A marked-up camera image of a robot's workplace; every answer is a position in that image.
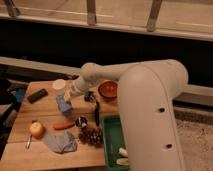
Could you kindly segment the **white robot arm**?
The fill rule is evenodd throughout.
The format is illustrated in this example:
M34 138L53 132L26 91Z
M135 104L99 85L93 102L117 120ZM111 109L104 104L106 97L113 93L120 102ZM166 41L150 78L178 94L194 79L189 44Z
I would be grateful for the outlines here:
M172 103L188 84L184 65L171 59L86 63L65 91L65 99L84 94L102 79L118 82L118 113L130 171L186 171Z

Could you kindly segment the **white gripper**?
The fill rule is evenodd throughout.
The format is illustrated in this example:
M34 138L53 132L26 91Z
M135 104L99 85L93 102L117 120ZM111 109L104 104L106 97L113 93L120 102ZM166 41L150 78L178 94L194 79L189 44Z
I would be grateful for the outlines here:
M64 100L66 102L71 102L74 96L80 96L85 94L92 84L86 81L83 77L78 77L72 82L71 89L67 89L64 93Z

